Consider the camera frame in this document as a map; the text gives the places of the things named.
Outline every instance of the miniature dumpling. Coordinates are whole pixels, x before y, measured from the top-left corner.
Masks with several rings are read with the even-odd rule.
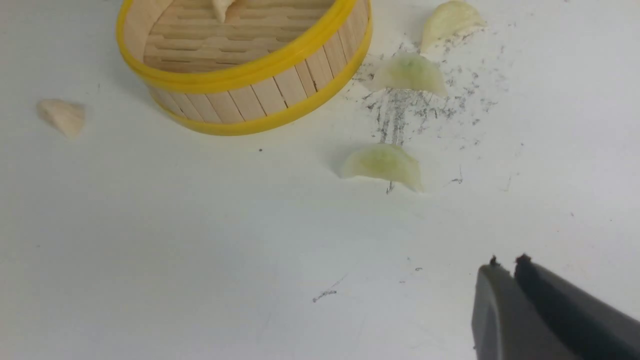
[[[440,4],[424,24],[420,51],[425,53],[436,41],[472,26],[486,26],[476,8],[460,0]]]
[[[235,1],[236,0],[211,0],[211,3],[213,4],[213,12],[216,14],[216,19],[220,21],[220,24],[225,23],[225,19],[227,18],[227,9]]]
[[[426,90],[446,97],[447,89],[438,65],[420,54],[400,53],[389,59],[374,76],[380,88]]]
[[[84,106],[47,99],[37,105],[38,114],[67,138],[75,138],[84,126]]]
[[[377,143],[359,149],[342,166],[342,177],[367,176],[397,181],[415,192],[423,192],[418,161],[402,147]]]

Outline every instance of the pencil mark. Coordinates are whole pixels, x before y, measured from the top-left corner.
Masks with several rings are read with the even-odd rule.
[[[316,303],[318,300],[320,300],[321,298],[325,297],[325,296],[329,296],[329,295],[333,295],[333,294],[337,294],[338,292],[335,290],[326,290],[323,291],[322,294],[320,294],[320,296],[318,297],[314,297],[313,302]]]
[[[462,165],[458,165],[458,170],[460,170],[460,177],[457,177],[456,179],[449,181],[449,183],[461,184],[464,181],[464,178],[462,177]]]
[[[509,189],[511,188],[511,175],[509,175],[509,180],[507,181],[507,186],[502,189],[503,192],[509,192]]]
[[[395,188],[396,188],[396,184],[393,181],[389,181],[389,187],[387,188],[387,195],[389,195],[390,192],[394,191]]]
[[[342,280],[344,280],[348,275],[349,273],[344,274],[344,276],[341,277],[340,280],[336,281],[335,284],[331,285],[331,288],[338,286],[342,282]]]
[[[255,342],[256,343],[259,343],[260,340],[262,339],[262,335],[264,334],[264,332],[269,327],[269,322],[270,321],[271,321],[271,311],[269,312],[269,315],[267,315],[267,320],[264,322],[264,324],[260,328],[260,331],[258,332],[258,335],[256,335],[256,337],[255,337]]]

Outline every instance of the dumpling wrapper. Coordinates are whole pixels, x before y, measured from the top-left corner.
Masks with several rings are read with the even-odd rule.
[[[213,12],[216,14],[216,19],[220,21],[220,24],[225,23],[225,19],[227,18],[227,9],[235,1],[236,0],[211,0],[211,3],[213,4]]]
[[[342,166],[342,177],[354,176],[397,181],[415,192],[424,191],[418,161],[397,145],[377,143],[351,153]]]
[[[373,81],[379,88],[425,90],[447,97],[438,65],[420,54],[400,53],[393,56],[376,71]]]
[[[440,4],[424,24],[420,51],[425,53],[436,41],[472,26],[486,26],[476,8],[460,0]]]

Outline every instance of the bamboo steamer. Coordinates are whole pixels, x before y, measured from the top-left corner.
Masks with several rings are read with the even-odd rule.
[[[212,135],[282,126],[333,97],[371,42],[369,0],[125,0],[125,62],[179,124]]]

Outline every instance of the miniature bamboo steamer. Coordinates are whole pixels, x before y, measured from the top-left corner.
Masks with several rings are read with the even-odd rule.
[[[282,126],[333,97],[371,43],[369,0],[124,0],[125,62],[179,124],[212,135]]]

